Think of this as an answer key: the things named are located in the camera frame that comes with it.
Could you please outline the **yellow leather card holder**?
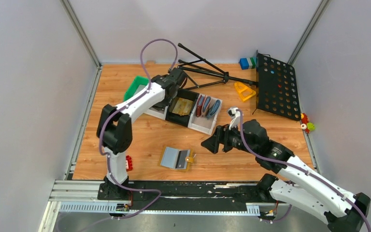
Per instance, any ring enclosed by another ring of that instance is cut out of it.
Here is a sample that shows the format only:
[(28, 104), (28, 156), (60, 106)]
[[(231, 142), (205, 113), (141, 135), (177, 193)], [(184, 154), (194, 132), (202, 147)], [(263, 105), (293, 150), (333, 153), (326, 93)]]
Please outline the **yellow leather card holder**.
[(196, 154), (191, 149), (164, 147), (158, 165), (175, 171), (186, 172), (195, 161)]

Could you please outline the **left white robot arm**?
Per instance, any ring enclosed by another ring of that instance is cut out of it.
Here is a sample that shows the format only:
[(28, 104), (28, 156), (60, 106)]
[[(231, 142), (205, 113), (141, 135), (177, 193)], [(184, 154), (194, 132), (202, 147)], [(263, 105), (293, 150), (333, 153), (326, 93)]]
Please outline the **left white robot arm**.
[(168, 106), (186, 82), (188, 75), (179, 68), (166, 75), (157, 75), (128, 100), (102, 109), (97, 136), (99, 150), (106, 157), (107, 174), (104, 178), (104, 192), (117, 199), (123, 199), (133, 191), (127, 187), (126, 151), (133, 139), (132, 125), (140, 115), (157, 105)]

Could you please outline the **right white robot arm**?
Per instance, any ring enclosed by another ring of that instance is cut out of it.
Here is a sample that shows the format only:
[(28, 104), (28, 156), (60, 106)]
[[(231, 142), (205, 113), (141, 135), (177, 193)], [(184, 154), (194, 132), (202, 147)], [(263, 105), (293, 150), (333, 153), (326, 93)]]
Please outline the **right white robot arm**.
[(265, 174), (258, 187), (267, 197), (299, 208), (323, 223), (331, 232), (358, 232), (367, 220), (371, 199), (364, 193), (354, 194), (321, 176), (284, 145), (271, 140), (256, 120), (240, 128), (229, 124), (218, 126), (201, 146), (212, 152), (238, 149), (251, 153), (257, 163), (274, 174)]

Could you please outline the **white bin with card holders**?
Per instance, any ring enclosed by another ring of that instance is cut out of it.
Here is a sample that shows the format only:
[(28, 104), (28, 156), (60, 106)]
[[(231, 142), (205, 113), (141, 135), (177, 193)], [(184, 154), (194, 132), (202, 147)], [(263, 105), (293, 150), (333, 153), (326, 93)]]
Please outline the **white bin with card holders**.
[(217, 117), (221, 111), (221, 107), (221, 99), (199, 94), (187, 127), (211, 135), (216, 127)]

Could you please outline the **blue card holder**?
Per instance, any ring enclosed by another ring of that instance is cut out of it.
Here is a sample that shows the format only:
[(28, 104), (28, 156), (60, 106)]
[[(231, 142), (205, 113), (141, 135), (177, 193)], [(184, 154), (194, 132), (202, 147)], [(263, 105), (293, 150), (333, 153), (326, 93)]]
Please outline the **blue card holder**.
[(212, 118), (215, 116), (216, 112), (218, 111), (219, 106), (221, 105), (220, 100), (216, 100), (213, 105), (209, 108), (206, 118)]

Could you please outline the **pink card holder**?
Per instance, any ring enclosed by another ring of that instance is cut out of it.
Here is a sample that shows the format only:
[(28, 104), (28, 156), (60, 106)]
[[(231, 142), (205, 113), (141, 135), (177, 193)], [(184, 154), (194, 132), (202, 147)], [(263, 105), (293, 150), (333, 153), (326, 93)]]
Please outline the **pink card holder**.
[(201, 108), (201, 116), (202, 117), (206, 117), (207, 112), (208, 112), (209, 107), (210, 107), (210, 102), (211, 102), (211, 97), (210, 96), (205, 96), (204, 102), (203, 102), (203, 105), (202, 105), (202, 108)]

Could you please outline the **red card holder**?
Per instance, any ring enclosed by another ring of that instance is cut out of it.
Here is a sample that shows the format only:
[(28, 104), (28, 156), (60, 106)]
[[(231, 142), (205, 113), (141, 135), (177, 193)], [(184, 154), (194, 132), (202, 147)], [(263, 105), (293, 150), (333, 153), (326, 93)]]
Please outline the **red card holder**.
[(204, 104), (204, 99), (205, 99), (205, 96), (203, 96), (203, 95), (200, 95), (199, 98), (198, 98), (197, 107), (196, 107), (196, 111), (195, 111), (195, 116), (196, 117), (200, 117), (201, 114), (202, 114), (202, 107), (203, 107), (203, 104)]

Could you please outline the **gold cards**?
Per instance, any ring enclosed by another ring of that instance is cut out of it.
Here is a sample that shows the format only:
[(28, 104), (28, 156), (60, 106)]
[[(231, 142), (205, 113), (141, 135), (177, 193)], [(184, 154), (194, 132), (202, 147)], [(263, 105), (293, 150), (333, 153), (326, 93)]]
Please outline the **gold cards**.
[(178, 98), (171, 112), (180, 116), (186, 116), (190, 114), (193, 106), (193, 101), (184, 98)]

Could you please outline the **white bin with black cards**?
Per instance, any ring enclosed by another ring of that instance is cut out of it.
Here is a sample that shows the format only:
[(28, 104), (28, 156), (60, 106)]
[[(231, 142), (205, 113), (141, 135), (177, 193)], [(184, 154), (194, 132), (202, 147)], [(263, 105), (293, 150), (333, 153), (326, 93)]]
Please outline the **white bin with black cards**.
[(168, 108), (169, 108), (169, 105), (165, 106), (164, 108), (159, 108), (159, 107), (156, 108), (152, 106), (146, 110), (145, 114), (149, 116), (153, 116), (155, 118), (166, 120)]

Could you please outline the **black plastic bin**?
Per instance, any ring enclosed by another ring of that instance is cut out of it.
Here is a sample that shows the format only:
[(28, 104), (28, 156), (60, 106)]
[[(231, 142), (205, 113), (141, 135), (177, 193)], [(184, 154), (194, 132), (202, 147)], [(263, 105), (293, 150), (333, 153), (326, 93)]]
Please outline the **black plastic bin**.
[(200, 95), (194, 91), (180, 89), (167, 109), (165, 120), (188, 127), (194, 106), (199, 96)]

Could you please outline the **yellow plastic triangle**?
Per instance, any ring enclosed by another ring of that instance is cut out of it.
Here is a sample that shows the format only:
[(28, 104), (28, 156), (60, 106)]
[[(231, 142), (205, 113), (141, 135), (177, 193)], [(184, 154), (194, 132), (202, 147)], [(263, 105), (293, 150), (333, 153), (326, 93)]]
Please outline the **yellow plastic triangle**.
[(243, 102), (246, 102), (257, 94), (255, 90), (251, 89), (249, 86), (241, 82), (235, 82), (234, 87), (238, 93), (239, 98)]

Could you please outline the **black perforated stand tray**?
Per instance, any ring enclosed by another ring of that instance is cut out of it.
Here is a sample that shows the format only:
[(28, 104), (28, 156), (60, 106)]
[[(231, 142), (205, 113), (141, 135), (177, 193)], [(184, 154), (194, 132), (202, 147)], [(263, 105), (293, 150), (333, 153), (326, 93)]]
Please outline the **black perforated stand tray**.
[(256, 108), (294, 121), (301, 120), (295, 69), (256, 51)]

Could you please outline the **black folded music stand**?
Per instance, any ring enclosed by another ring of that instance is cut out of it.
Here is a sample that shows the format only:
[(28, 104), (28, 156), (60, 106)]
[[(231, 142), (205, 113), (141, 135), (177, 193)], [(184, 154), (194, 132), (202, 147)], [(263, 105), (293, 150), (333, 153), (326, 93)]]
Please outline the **black folded music stand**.
[[(226, 72), (222, 70), (221, 68), (217, 67), (216, 65), (212, 64), (207, 59), (201, 57), (197, 53), (185, 47), (183, 44), (178, 43), (177, 46), (197, 58), (197, 60), (191, 61), (191, 62), (186, 62), (186, 61), (179, 59), (178, 60), (179, 65), (177, 66), (177, 68), (183, 71), (188, 71), (192, 73), (198, 73), (198, 74), (203, 74), (203, 75), (207, 75), (211, 77), (220, 78), (219, 81), (199, 85), (191, 77), (188, 77), (187, 79), (190, 80), (194, 84), (194, 86), (185, 88), (187, 90), (193, 90), (193, 89), (202, 88), (202, 87), (209, 87), (209, 86), (218, 85), (218, 84), (226, 84), (229, 80), (241, 82), (243, 84), (248, 84), (249, 86), (256, 86), (256, 87), (258, 86), (258, 81), (230, 76), (229, 72)], [(205, 64), (209, 65), (211, 68), (214, 68), (214, 70), (204, 68), (200, 65), (196, 65), (196, 63), (199, 63), (199, 62), (204, 62)]]

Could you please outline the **red green toy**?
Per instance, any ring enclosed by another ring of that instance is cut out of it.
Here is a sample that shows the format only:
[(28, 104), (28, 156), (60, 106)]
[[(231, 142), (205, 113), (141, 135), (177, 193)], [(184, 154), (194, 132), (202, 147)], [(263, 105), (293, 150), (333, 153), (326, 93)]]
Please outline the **red green toy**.
[(307, 134), (315, 130), (315, 125), (309, 121), (307, 115), (305, 113), (301, 113), (301, 128)]

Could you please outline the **blue green toy block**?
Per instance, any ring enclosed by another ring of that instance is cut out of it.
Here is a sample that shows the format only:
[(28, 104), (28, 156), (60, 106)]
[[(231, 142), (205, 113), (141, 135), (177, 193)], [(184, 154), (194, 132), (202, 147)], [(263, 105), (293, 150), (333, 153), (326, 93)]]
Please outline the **blue green toy block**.
[(255, 57), (241, 58), (239, 65), (242, 70), (255, 69), (257, 67), (257, 59)]

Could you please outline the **red white small block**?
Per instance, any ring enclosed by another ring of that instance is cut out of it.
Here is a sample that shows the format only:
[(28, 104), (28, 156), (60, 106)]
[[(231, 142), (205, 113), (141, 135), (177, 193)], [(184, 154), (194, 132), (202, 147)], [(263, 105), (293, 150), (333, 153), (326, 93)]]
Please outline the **red white small block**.
[(132, 158), (129, 155), (126, 155), (126, 171), (132, 171), (133, 170), (133, 163)]

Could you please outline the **green plastic bin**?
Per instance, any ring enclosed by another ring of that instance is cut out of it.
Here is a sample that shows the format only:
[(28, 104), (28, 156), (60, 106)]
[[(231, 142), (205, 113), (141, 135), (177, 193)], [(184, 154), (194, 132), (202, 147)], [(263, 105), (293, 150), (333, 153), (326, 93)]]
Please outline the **green plastic bin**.
[(128, 99), (132, 98), (135, 94), (137, 94), (139, 91), (143, 90), (145, 87), (147, 87), (148, 83), (149, 83), (148, 78), (136, 76), (124, 94), (124, 101), (127, 101)]

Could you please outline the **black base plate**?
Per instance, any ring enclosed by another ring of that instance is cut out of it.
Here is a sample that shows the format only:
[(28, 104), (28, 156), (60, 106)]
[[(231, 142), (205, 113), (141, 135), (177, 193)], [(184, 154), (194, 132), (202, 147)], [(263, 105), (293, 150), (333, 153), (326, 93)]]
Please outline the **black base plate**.
[[(151, 203), (148, 210), (237, 212), (246, 210), (247, 203), (274, 205), (276, 200), (258, 187), (256, 182), (204, 181), (128, 181), (128, 190), (104, 181), (97, 198), (109, 201), (127, 201), (131, 209), (139, 210)], [(159, 199), (152, 203), (161, 192)]]

